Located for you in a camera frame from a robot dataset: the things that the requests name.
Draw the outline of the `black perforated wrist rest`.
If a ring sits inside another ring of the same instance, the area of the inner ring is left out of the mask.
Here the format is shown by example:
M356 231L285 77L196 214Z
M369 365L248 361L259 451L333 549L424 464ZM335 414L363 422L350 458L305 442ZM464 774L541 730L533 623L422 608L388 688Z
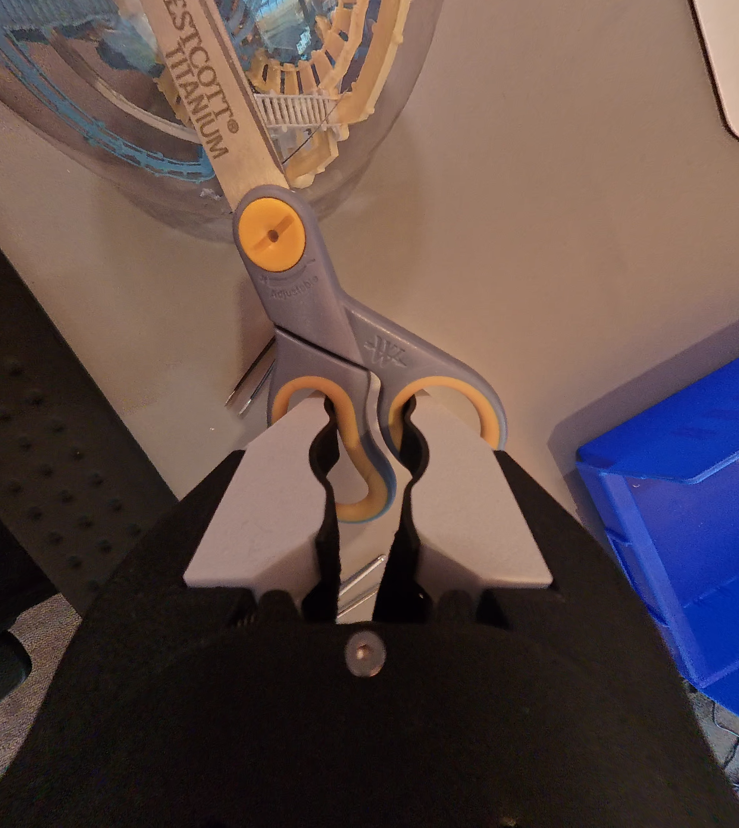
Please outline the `black perforated wrist rest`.
M0 249L0 521L84 615L176 502Z

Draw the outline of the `orange grey scissors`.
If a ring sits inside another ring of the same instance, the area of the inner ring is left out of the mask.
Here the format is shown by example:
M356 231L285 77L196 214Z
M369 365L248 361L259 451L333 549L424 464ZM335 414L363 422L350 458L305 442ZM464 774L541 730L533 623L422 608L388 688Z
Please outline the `orange grey scissors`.
M338 2L319 17L322 48L311 61L282 69L271 61L266 94L261 58L240 65L216 2L140 3L159 55L197 131L233 212L233 234L276 335L268 423L300 390L321 392L335 410L341 442L366 483L366 496L338 503L346 523L364 523L392 505L396 478L367 416L371 378L379 382L375 421L399 456L404 408L418 391L452 388L478 414L481 438L505 446L506 415L494 388L476 371L344 292L312 206L295 191L328 162L326 130L346 132L367 118L393 68L410 2L380 2L360 73L341 78L364 40L370 2Z

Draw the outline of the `black pointed tweezers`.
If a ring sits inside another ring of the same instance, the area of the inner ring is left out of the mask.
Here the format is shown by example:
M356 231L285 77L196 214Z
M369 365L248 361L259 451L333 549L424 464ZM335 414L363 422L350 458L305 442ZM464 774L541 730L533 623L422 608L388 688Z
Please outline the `black pointed tweezers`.
M272 336L251 365L244 370L225 400L226 409L231 410L237 406L238 417L247 416L257 398L267 387L273 373L275 348L276 336Z

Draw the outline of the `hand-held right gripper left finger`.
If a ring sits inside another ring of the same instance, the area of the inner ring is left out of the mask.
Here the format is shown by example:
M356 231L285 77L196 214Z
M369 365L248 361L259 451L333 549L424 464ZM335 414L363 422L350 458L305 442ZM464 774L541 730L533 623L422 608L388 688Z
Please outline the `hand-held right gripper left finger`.
M249 443L185 570L187 586L337 602L340 539L327 479L340 458L333 417L314 392Z

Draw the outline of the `clear maze ball toy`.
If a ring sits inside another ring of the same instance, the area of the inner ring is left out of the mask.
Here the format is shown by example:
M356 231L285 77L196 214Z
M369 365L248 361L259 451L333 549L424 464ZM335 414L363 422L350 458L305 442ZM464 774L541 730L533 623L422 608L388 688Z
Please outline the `clear maze ball toy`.
M291 188L325 218L404 109L443 2L216 6ZM140 2L0 1L0 101L156 219L231 239L230 205Z

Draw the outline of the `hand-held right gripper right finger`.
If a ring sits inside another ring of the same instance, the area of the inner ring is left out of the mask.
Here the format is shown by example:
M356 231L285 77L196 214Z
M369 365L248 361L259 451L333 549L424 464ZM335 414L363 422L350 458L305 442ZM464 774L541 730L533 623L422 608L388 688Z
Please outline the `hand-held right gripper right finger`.
M428 395L416 396L406 424L418 450L409 495L416 583L430 596L549 587L550 569L495 451Z

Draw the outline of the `blue storage bin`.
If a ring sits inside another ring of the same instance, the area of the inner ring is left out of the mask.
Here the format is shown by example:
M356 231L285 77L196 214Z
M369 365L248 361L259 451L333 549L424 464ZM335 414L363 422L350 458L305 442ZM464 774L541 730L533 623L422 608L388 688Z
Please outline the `blue storage bin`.
M739 717L739 358L577 450L682 673Z

